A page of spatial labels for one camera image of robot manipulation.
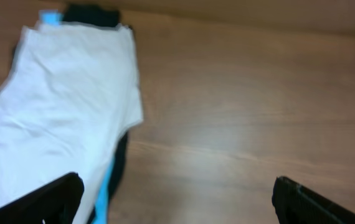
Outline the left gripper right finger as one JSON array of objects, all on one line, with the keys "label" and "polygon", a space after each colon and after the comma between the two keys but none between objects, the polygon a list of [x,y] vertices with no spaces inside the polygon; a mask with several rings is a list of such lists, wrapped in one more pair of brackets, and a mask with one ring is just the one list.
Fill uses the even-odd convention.
[{"label": "left gripper right finger", "polygon": [[355,224],[355,213],[285,176],[274,183],[272,204],[280,224]]}]

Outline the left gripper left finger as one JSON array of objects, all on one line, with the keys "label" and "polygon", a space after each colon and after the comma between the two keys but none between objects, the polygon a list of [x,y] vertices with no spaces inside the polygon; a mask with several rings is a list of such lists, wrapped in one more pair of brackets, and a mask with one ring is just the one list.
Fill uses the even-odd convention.
[{"label": "left gripper left finger", "polygon": [[84,185],[75,172],[0,208],[0,224],[71,224],[80,205]]}]

